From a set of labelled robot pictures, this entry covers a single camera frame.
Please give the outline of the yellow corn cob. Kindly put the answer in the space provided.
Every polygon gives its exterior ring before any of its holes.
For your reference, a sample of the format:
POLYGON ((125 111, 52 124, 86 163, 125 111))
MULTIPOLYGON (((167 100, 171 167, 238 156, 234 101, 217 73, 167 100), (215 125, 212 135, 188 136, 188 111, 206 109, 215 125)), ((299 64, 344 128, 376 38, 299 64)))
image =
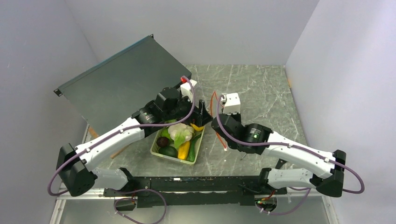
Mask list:
POLYGON ((180 147, 178 148, 178 159, 186 160, 188 158, 190 145, 190 141, 186 141, 185 143, 180 145, 180 147))

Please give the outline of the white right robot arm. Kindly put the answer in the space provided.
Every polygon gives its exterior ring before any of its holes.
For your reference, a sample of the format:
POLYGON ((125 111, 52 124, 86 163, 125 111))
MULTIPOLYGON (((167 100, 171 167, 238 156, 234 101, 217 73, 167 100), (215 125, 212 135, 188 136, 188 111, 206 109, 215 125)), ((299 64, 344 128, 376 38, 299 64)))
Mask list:
POLYGON ((224 138, 231 149, 247 154, 265 154, 298 166, 281 171, 263 168, 257 187, 264 194, 285 187, 312 188, 330 197, 341 197, 344 185, 344 165, 347 154, 342 150, 320 151, 307 147, 273 131, 252 123, 243 125, 240 115, 218 115, 212 129, 224 138))

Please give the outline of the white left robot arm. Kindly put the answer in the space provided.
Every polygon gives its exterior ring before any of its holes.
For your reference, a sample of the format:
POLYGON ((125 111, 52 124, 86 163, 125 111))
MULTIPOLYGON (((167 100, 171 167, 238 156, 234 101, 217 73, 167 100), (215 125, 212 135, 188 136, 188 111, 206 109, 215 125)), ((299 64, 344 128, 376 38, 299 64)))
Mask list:
POLYGON ((180 90, 166 87, 156 99, 111 131, 76 147, 70 143, 62 146, 56 175, 60 176, 66 186, 65 192, 71 196, 80 196, 93 187, 112 188, 122 196, 128 196, 134 190, 130 173, 124 168, 99 168, 105 158, 163 128, 190 124, 202 127, 212 120, 205 102, 197 99, 188 83, 181 85, 180 90))

